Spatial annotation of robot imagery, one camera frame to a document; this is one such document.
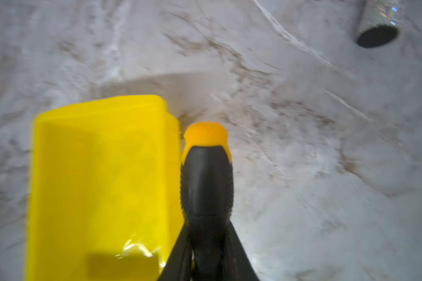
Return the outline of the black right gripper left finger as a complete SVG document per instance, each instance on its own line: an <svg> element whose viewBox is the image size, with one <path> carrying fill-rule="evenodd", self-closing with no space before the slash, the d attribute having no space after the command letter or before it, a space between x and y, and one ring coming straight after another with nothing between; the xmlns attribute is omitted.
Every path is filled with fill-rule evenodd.
<svg viewBox="0 0 422 281"><path fill-rule="evenodd" d="M191 272L191 238L189 227L184 224L158 281L190 281Z"/></svg>

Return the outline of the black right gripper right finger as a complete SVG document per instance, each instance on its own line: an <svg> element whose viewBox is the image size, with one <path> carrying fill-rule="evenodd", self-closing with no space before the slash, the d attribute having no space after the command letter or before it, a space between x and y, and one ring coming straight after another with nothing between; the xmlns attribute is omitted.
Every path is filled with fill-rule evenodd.
<svg viewBox="0 0 422 281"><path fill-rule="evenodd" d="M233 224L227 227L223 248L223 281L259 281Z"/></svg>

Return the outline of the black yellow handled screwdriver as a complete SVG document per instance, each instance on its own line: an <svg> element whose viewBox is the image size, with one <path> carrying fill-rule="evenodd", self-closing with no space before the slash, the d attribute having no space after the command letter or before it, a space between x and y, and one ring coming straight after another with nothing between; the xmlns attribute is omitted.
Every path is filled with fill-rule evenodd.
<svg viewBox="0 0 422 281"><path fill-rule="evenodd" d="M223 279L223 249L234 198L228 137L225 127L217 122L194 123L184 134L181 205L196 281Z"/></svg>

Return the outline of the yellow plastic bin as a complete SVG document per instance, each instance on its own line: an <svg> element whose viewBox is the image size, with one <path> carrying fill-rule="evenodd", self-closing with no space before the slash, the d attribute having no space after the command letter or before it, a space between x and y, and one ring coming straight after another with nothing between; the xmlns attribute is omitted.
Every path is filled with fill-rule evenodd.
<svg viewBox="0 0 422 281"><path fill-rule="evenodd" d="M183 223L179 167L179 122L159 96L39 115L26 279L157 280Z"/></svg>

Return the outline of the silver glitter microphone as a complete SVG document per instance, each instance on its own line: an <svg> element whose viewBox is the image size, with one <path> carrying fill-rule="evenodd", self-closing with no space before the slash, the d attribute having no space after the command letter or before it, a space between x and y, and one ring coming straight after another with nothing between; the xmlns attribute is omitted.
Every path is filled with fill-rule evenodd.
<svg viewBox="0 0 422 281"><path fill-rule="evenodd" d="M356 44L378 48L396 40L404 18L404 1L367 0L356 30Z"/></svg>

